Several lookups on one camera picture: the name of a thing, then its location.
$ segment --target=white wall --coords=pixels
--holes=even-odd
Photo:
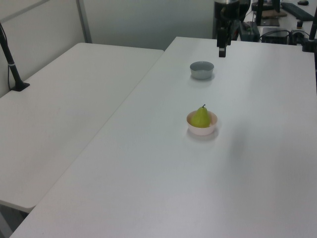
[[[23,81],[75,44],[84,42],[75,0],[50,0],[2,26]],[[0,50],[0,97],[7,92],[7,62]]]
[[[165,50],[212,37],[213,0],[82,0],[93,43]]]

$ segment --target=pear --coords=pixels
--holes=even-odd
[[[208,114],[207,108],[204,108],[205,104],[198,108],[196,113],[190,119],[190,124],[194,127],[206,128],[210,125],[210,116]]]

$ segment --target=table surface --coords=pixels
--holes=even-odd
[[[302,5],[298,5],[297,2],[299,0],[283,0],[282,2],[290,2],[290,3],[293,3],[294,5],[298,6],[299,8],[303,9],[304,11],[306,11],[307,13],[309,13],[310,15],[314,16],[315,14],[315,11],[316,11],[316,6],[317,6],[317,1],[315,0],[311,0],[309,1],[309,5],[308,6],[302,6]],[[251,11],[251,8],[250,10],[248,11],[248,14],[245,18],[245,22],[247,21],[252,21],[253,19],[253,11]],[[290,14],[289,12],[283,10],[283,8],[281,7],[281,11],[284,11],[287,16],[286,17],[280,17],[279,18],[279,24],[280,26],[279,27],[274,27],[274,26],[268,26],[268,27],[272,27],[272,28],[284,28],[288,31],[291,31],[293,29],[296,28],[297,26],[297,22],[299,21],[298,19],[296,19],[296,17],[294,17],[292,14]],[[312,27],[312,21],[304,21],[303,22],[303,29],[305,32],[307,32],[308,34],[310,33],[311,31],[311,27]],[[262,35],[262,32],[263,32],[263,28],[266,27],[266,26],[259,26],[258,29],[259,29],[259,32],[260,32],[260,35]]]
[[[12,238],[316,237],[316,99],[300,47],[177,37]]]
[[[0,204],[30,212],[163,51],[78,44],[0,99]]]

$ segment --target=white bowl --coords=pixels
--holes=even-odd
[[[209,127],[206,127],[206,128],[200,128],[200,127],[195,127],[195,126],[190,125],[190,119],[192,118],[192,116],[195,113],[196,113],[196,111],[193,111],[187,115],[187,124],[188,124],[189,130],[192,133],[194,133],[195,135],[209,135],[209,134],[213,133],[214,129],[216,128],[217,121],[218,121],[217,116],[214,113],[208,111],[208,114],[211,118],[210,125],[209,125]]]
[[[207,79],[212,75],[214,65],[207,61],[198,61],[190,65],[192,76],[196,79]]]

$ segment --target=black cable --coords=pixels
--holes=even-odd
[[[0,23],[0,30],[2,31],[3,35],[4,35],[4,38],[5,38],[5,41],[6,43],[8,44],[8,40],[7,40],[7,37],[6,37],[6,34],[5,34],[5,31]],[[10,66],[8,65],[8,87],[9,87],[9,91],[11,91],[11,88],[10,88]]]
[[[9,91],[11,91],[9,76],[10,76],[10,67],[9,67],[9,65],[8,65],[8,87],[9,87]]]
[[[303,32],[303,33],[305,33],[306,35],[308,35],[308,36],[309,36],[309,34],[308,34],[307,32],[305,32],[305,31],[301,31],[301,30],[292,30],[291,32]]]
[[[270,35],[270,34],[276,33],[276,32],[288,32],[288,35],[287,35],[287,36],[289,36],[289,34],[291,33],[291,32],[290,32],[290,31],[288,31],[288,30],[276,30],[276,31],[266,32],[266,33],[264,33],[263,35],[261,35],[261,36],[260,36],[260,38],[262,38],[263,36],[267,36],[267,35]]]
[[[5,31],[4,31],[4,28],[2,27],[1,23],[0,23],[0,28],[1,28],[1,31],[2,31],[2,33],[3,33],[3,35],[4,35],[4,37],[5,37],[6,43],[8,43],[8,40],[7,40],[7,38],[6,38],[6,34],[5,34]]]

